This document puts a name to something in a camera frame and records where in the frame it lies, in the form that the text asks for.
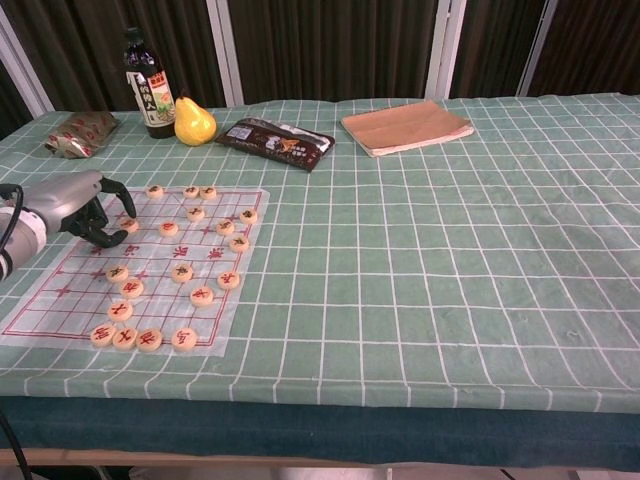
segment soy sauce bottle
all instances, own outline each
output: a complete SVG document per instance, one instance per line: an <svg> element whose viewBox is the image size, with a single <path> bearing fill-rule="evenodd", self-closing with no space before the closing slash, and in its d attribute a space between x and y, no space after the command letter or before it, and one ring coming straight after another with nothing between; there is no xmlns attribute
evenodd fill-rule
<svg viewBox="0 0 640 480"><path fill-rule="evenodd" d="M128 46L124 52L127 83L133 89L138 108L152 138L175 135L176 106L167 75L158 56L144 44L142 30L127 28Z"/></svg>

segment yellow pear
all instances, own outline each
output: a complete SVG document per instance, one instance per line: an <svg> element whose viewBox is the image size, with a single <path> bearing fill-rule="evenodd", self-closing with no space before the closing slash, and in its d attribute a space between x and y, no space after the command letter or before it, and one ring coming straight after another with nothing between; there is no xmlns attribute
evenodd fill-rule
<svg viewBox="0 0 640 480"><path fill-rule="evenodd" d="M216 119L190 98L178 97L175 131L182 143L196 147L216 134Z"/></svg>

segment brown curtain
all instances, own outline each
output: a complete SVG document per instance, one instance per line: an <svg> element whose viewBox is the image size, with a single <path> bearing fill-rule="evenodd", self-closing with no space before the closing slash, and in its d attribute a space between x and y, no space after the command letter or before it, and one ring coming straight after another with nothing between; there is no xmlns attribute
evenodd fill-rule
<svg viewBox="0 0 640 480"><path fill-rule="evenodd" d="M56 110L135 110L124 29L142 28L173 93L224 106L206 0L0 0Z"/></svg>
<svg viewBox="0 0 640 480"><path fill-rule="evenodd" d="M20 92L0 62L0 140L32 120Z"/></svg>
<svg viewBox="0 0 640 480"><path fill-rule="evenodd" d="M560 0L529 95L640 93L640 1Z"/></svg>
<svg viewBox="0 0 640 480"><path fill-rule="evenodd" d="M544 0L468 0L450 96L513 96Z"/></svg>
<svg viewBox="0 0 640 480"><path fill-rule="evenodd" d="M231 0L246 103L423 97L436 0Z"/></svg>

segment dark wrapper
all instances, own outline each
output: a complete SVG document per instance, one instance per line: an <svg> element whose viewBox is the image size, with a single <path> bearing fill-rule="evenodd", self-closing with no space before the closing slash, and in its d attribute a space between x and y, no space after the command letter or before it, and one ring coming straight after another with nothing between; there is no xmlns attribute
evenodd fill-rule
<svg viewBox="0 0 640 480"><path fill-rule="evenodd" d="M308 172L335 143L328 135L260 118L240 120L215 141Z"/></svg>
<svg viewBox="0 0 640 480"><path fill-rule="evenodd" d="M49 134L44 146L58 157L88 158L107 144L116 125L109 112L73 113Z"/></svg>

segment bottle cap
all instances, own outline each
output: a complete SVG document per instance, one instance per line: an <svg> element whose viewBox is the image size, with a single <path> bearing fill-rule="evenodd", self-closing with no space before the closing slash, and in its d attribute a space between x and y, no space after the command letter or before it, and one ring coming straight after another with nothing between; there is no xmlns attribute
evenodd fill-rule
<svg viewBox="0 0 640 480"><path fill-rule="evenodd" d="M124 31L124 36L129 42L142 42L144 40L142 30L139 27L127 28Z"/></svg>

